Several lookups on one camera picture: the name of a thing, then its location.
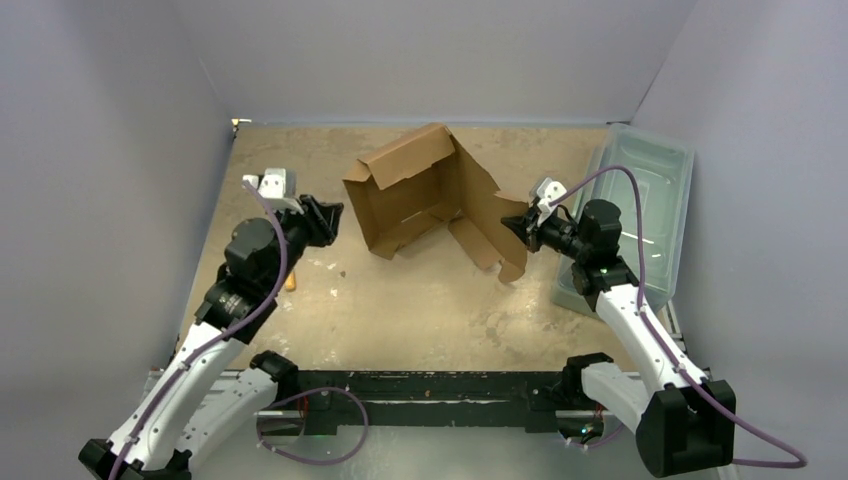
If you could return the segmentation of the brown cardboard box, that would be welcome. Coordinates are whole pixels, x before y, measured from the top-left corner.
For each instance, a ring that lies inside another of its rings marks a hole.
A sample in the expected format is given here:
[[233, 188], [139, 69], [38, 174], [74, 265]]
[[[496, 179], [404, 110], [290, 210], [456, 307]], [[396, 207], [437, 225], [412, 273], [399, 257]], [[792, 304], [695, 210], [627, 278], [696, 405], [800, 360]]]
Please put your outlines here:
[[355, 160], [343, 178], [369, 251], [392, 259], [445, 225], [475, 265], [519, 280], [527, 251], [502, 224], [528, 204], [504, 191], [449, 128], [430, 123]]

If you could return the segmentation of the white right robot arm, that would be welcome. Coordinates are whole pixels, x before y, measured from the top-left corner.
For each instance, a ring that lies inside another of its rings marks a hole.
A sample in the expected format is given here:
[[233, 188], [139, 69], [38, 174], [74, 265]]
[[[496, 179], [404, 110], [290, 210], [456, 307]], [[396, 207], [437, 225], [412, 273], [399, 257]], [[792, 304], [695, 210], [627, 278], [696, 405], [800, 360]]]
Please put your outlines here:
[[525, 213], [502, 218], [530, 252], [548, 247], [572, 259], [575, 289], [622, 342], [639, 377], [624, 374], [600, 354], [572, 357], [561, 381], [576, 407], [592, 400], [630, 430], [645, 468], [656, 478], [730, 464], [736, 396], [712, 381], [662, 329], [642, 283], [619, 253], [621, 211], [591, 200], [579, 219], [545, 216], [535, 201]]

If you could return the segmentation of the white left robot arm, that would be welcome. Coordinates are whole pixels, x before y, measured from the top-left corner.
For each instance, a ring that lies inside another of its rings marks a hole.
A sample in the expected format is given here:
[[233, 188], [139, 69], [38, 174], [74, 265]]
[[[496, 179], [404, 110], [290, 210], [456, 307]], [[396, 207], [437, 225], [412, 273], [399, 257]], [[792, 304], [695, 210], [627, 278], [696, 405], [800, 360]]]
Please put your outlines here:
[[301, 195], [293, 206], [238, 224], [182, 346], [136, 411], [106, 439], [91, 439], [80, 462], [97, 479], [189, 479], [261, 408], [298, 395], [298, 368], [259, 354], [234, 384], [213, 395], [224, 370], [277, 307], [287, 274], [308, 247], [337, 238], [344, 206]]

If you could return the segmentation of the orange marker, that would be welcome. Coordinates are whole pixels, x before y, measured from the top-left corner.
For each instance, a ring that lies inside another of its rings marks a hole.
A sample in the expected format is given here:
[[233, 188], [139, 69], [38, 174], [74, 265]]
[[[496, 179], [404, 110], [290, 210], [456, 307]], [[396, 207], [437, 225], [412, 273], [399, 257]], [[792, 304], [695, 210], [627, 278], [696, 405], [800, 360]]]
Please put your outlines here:
[[296, 273], [294, 271], [291, 271], [288, 274], [286, 280], [284, 281], [284, 290], [287, 291], [287, 292], [293, 292], [296, 289], [297, 289]]

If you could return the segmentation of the clear plastic storage bin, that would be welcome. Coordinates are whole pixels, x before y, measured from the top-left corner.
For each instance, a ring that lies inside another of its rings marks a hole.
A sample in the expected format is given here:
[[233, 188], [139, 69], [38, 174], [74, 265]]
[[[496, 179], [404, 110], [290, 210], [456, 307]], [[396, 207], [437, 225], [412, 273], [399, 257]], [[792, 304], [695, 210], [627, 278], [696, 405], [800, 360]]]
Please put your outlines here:
[[[593, 151], [589, 174], [620, 165], [638, 185], [646, 262], [645, 299], [660, 313], [674, 296], [682, 253], [689, 192], [695, 159], [693, 147], [625, 124], [610, 127], [603, 144]], [[605, 173], [576, 194], [575, 215], [591, 199], [604, 199], [621, 210], [619, 254], [639, 273], [636, 203], [627, 175]]]

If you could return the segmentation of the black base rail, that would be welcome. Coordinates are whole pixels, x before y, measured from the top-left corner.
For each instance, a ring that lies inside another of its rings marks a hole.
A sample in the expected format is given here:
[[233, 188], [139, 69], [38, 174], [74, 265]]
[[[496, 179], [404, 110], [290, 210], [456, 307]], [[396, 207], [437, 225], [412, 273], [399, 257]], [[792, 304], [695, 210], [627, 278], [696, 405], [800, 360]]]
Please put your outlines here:
[[303, 370], [303, 400], [263, 408], [308, 435], [342, 426], [518, 428], [593, 437], [616, 427], [611, 413], [564, 392], [559, 371]]

